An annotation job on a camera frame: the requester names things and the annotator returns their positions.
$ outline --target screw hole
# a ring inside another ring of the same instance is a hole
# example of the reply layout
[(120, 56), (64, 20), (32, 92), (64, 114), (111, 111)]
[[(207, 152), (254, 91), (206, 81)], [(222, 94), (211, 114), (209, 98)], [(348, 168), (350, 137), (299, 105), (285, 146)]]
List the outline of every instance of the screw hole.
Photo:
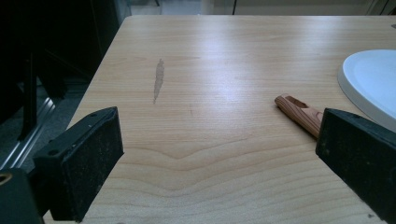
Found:
[(0, 185), (6, 184), (11, 178), (11, 173), (0, 174)]
[(55, 156), (56, 154), (58, 154), (59, 153), (59, 151), (58, 150), (51, 150), (51, 151), (49, 151), (49, 155), (50, 156)]

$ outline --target white plate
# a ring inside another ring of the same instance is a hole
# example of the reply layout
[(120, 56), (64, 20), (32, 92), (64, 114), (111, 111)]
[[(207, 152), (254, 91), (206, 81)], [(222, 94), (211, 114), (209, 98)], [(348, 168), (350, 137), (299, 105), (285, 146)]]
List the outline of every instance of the white plate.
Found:
[(338, 73), (338, 83), (363, 113), (396, 132), (396, 50), (374, 49), (350, 55)]

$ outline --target dark mark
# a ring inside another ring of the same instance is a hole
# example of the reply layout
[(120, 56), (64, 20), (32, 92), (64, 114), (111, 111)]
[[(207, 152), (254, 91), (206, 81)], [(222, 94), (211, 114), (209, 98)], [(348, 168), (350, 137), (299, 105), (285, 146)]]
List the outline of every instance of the dark mark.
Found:
[(158, 95), (160, 94), (161, 86), (163, 85), (163, 71), (165, 68), (163, 67), (163, 60), (157, 64), (157, 71), (155, 73), (155, 84), (154, 84), (154, 100), (152, 103), (155, 105), (155, 101), (157, 100)]

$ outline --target wooden table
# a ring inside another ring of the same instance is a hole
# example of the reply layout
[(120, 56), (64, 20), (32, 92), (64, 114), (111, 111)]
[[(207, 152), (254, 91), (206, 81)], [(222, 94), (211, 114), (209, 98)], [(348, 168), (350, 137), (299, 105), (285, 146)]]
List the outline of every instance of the wooden table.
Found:
[(127, 18), (71, 122), (108, 106), (120, 111), (125, 155), (84, 223), (381, 222), (274, 99), (288, 92), (318, 110), (362, 115), (337, 72), (355, 52), (396, 49), (394, 23)]

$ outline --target floor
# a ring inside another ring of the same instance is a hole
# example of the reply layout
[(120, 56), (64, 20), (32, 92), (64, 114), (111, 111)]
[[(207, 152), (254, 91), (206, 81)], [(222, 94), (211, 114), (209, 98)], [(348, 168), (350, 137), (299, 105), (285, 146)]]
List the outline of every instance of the floor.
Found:
[[(158, 7), (155, 0), (126, 0), (131, 8), (132, 15), (199, 15), (201, 14), (201, 0), (158, 0)], [(10, 167), (7, 158), (12, 153), (18, 151), (20, 147), (25, 147), (25, 154), (22, 155), (20, 163), (12, 167), (21, 167), (26, 172), (34, 168), (32, 157), (40, 148), (45, 146), (50, 140), (63, 133), (74, 113), (78, 108), (88, 84), (81, 82), (78, 78), (67, 78), (65, 84), (68, 91), (63, 99), (52, 99), (50, 112), (47, 116), (42, 115), (43, 120), (39, 123), (39, 131), (32, 139), (19, 141), (23, 122), (23, 109), (21, 108), (10, 119), (0, 124), (0, 169)], [(37, 111), (43, 108), (44, 102), (49, 99), (39, 80), (37, 84)]]

